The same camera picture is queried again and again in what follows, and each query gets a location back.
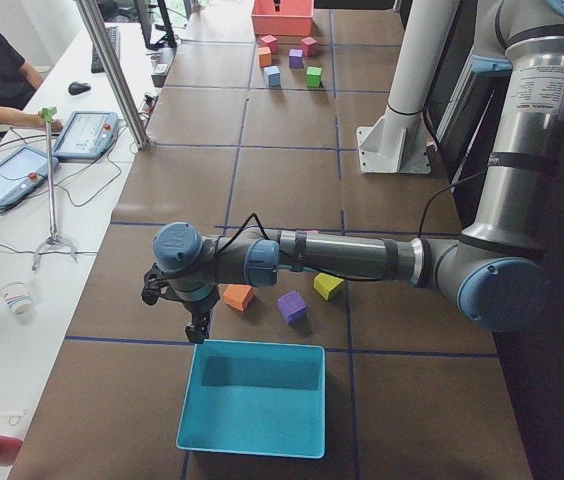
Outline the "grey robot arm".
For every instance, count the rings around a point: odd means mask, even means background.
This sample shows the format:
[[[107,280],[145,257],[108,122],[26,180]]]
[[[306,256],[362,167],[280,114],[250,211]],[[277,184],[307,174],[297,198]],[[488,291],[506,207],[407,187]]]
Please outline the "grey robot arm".
[[[510,72],[473,223],[455,240],[366,239],[264,228],[256,216],[232,237],[175,222],[153,240],[142,299],[181,303],[187,338],[202,343],[222,284],[271,286],[280,269],[355,281],[404,281],[440,293],[496,332],[534,321],[549,298],[538,218],[564,136],[564,1],[482,1],[473,67]]]

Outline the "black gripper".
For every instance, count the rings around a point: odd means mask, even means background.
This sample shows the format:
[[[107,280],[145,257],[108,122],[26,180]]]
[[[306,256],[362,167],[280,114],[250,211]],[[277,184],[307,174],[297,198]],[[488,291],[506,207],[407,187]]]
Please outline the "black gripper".
[[[190,343],[204,343],[209,338],[211,310],[219,300],[215,284],[184,277],[169,278],[156,264],[144,274],[141,299],[147,305],[155,305],[159,299],[181,303],[191,313],[191,321],[185,327]]]

